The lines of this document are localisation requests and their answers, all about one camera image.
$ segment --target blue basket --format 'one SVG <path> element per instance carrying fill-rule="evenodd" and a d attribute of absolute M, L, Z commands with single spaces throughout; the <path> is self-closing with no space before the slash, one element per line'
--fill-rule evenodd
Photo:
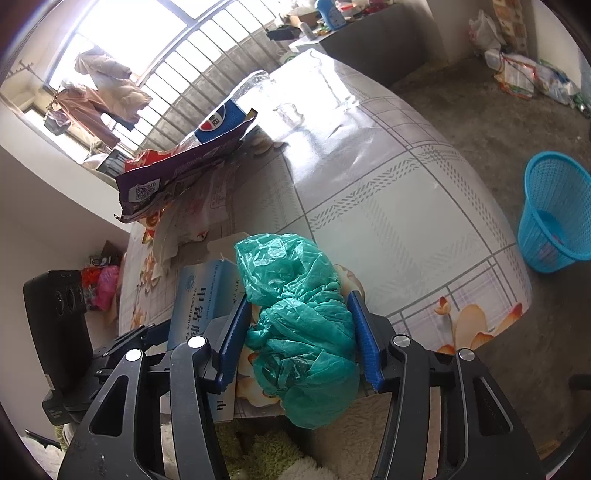
<path fill-rule="evenodd" d="M 591 260 L 591 176 L 572 158 L 542 152 L 525 169 L 518 243 L 540 273 Z"/>

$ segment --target white wall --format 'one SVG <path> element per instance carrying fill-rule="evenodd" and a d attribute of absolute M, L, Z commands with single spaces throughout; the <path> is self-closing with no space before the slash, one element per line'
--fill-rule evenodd
<path fill-rule="evenodd" d="M 23 119 L 0 101 L 0 147 L 6 157 L 0 164 L 0 200 L 12 204 L 15 216 L 27 225 L 51 232 L 56 246 L 68 245 L 80 254 L 83 246 L 88 254 L 109 239 L 125 249 L 130 226 L 114 217 L 121 213 L 119 192 L 54 148 Z"/>
<path fill-rule="evenodd" d="M 430 60 L 454 63 L 472 54 L 468 21 L 483 9 L 494 17 L 492 0 L 400 0 L 417 22 Z"/>
<path fill-rule="evenodd" d="M 536 60 L 546 60 L 581 87 L 579 47 L 560 20 L 541 0 L 522 0 L 528 28 L 528 49 Z"/>
<path fill-rule="evenodd" d="M 47 382 L 31 338 L 22 299 L 22 286 L 47 270 L 76 270 L 76 254 L 46 243 L 3 208 L 0 235 L 0 401 L 18 433 L 32 430 L 54 437 L 41 402 Z M 115 332 L 104 331 L 98 312 L 86 314 L 93 346 L 103 345 Z"/>

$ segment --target plastic bottle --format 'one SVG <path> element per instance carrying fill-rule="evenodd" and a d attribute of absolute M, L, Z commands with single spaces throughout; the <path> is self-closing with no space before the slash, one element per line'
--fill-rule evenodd
<path fill-rule="evenodd" d="M 308 40 L 316 40 L 316 35 L 307 23 L 300 22 L 300 30 Z"/>
<path fill-rule="evenodd" d="M 332 0 L 316 0 L 314 6 L 322 15 L 324 23 L 329 29 L 338 30 L 347 25 L 343 14 L 337 10 Z"/>

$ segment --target hanging rack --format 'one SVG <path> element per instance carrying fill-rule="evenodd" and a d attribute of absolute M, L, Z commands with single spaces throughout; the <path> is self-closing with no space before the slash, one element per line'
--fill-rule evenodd
<path fill-rule="evenodd" d="M 12 71 L 10 70 L 6 76 L 7 79 L 9 79 L 10 77 L 16 75 L 17 73 L 21 73 L 24 72 L 25 70 L 28 71 L 29 73 L 31 73 L 35 78 L 37 78 L 42 84 L 43 86 L 50 92 L 53 94 L 53 97 L 51 98 L 51 102 L 49 103 L 49 105 L 47 105 L 47 109 L 51 109 L 51 107 L 53 106 L 53 104 L 56 101 L 56 96 L 58 94 L 58 90 L 56 90 L 55 88 L 53 88 L 51 85 L 49 85 L 45 80 L 43 80 L 38 74 L 35 73 L 35 70 L 33 70 L 33 65 L 35 65 L 34 63 L 27 63 L 24 64 L 22 62 L 22 60 L 18 61 L 18 64 L 20 65 L 20 67 L 18 67 L 16 70 Z"/>

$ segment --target concrete floor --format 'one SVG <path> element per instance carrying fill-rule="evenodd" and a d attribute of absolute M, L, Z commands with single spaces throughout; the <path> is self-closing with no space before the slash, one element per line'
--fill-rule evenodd
<path fill-rule="evenodd" d="M 423 68 L 391 88 L 416 108 L 480 174 L 517 232 L 523 172 L 542 150 L 563 152 L 591 170 L 589 121 L 539 94 L 504 93 L 483 60 Z M 523 318 L 478 355 L 523 420 L 538 450 L 562 441 L 591 413 L 591 392 L 571 393 L 576 372 L 591 373 L 591 264 L 552 275 L 530 270 L 533 301 Z"/>

